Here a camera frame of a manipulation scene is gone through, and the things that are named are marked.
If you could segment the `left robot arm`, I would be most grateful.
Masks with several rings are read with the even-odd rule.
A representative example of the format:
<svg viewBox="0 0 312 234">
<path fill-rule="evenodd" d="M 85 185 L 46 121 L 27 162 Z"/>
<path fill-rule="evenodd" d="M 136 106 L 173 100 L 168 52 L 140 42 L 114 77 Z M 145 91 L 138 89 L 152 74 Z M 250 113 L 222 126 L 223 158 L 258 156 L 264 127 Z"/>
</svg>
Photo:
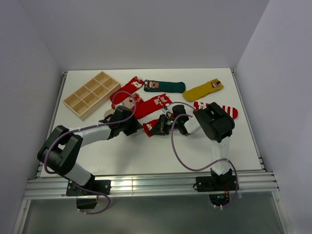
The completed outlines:
<svg viewBox="0 0 312 234">
<path fill-rule="evenodd" d="M 40 148 L 37 159 L 50 168 L 51 173 L 67 179 L 71 188 L 78 189 L 84 195 L 108 195 L 110 183 L 96 181 L 93 174 L 77 163 L 80 149 L 98 141 L 110 140 L 121 132 L 129 136 L 142 128 L 129 108 L 119 106 L 96 125 L 72 130 L 57 126 Z"/>
</svg>

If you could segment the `red sock with santa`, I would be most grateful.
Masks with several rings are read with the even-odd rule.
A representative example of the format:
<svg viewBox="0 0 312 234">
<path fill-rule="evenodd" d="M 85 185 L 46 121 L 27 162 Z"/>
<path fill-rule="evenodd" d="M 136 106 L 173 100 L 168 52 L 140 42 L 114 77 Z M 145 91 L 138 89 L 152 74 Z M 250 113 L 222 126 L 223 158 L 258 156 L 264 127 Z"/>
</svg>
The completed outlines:
<svg viewBox="0 0 312 234">
<path fill-rule="evenodd" d="M 147 123 L 143 123 L 144 132 L 148 137 L 152 136 L 152 134 L 150 134 L 149 131 L 157 124 L 157 122 L 158 122 L 158 119 L 154 119 Z"/>
</svg>

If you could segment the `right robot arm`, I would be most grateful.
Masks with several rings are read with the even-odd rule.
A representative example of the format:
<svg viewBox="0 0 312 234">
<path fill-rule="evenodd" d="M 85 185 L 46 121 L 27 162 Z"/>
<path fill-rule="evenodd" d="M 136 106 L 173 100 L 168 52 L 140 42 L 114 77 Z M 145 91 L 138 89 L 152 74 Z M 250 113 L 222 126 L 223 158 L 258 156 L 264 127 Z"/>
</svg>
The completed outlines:
<svg viewBox="0 0 312 234">
<path fill-rule="evenodd" d="M 167 104 L 157 121 L 143 125 L 148 136 L 171 136 L 173 152 L 179 163 L 189 171 L 201 172 L 211 169 L 211 185 L 216 190 L 222 190 L 236 171 L 233 164 L 228 159 L 229 142 L 235 128 L 233 118 L 225 112 L 217 103 L 213 102 L 206 107 L 193 108 L 193 114 L 189 115 L 185 111 L 185 103 L 173 102 Z M 173 131 L 177 129 L 183 136 L 189 136 L 198 130 L 203 130 L 206 137 L 212 142 L 212 155 L 214 160 L 199 169 L 187 166 L 178 156 Z"/>
</svg>

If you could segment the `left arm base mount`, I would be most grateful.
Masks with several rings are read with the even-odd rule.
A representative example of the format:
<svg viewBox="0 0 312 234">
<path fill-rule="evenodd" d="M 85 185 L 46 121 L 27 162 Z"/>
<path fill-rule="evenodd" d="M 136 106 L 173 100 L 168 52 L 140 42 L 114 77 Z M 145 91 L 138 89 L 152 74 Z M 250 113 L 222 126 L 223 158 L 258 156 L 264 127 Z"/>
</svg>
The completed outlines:
<svg viewBox="0 0 312 234">
<path fill-rule="evenodd" d="M 110 189 L 110 180 L 93 180 L 85 186 L 69 181 L 66 189 L 66 196 L 77 198 L 76 207 L 79 212 L 86 215 L 96 215 L 109 208 L 111 204 L 111 200 L 108 196 L 110 194 Z M 98 204 L 100 196 L 105 197 L 108 203 L 102 210 L 93 211 Z"/>
</svg>

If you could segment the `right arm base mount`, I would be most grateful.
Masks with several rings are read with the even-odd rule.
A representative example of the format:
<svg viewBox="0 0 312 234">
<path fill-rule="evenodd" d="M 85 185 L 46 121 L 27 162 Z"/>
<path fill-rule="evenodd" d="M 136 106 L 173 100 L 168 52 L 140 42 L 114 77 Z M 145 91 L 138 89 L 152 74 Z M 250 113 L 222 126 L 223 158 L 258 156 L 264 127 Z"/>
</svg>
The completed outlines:
<svg viewBox="0 0 312 234">
<path fill-rule="evenodd" d="M 237 197 L 239 185 L 234 175 L 225 180 L 213 176 L 198 176 L 193 189 L 199 193 L 208 193 L 213 208 L 222 210 Z"/>
</svg>

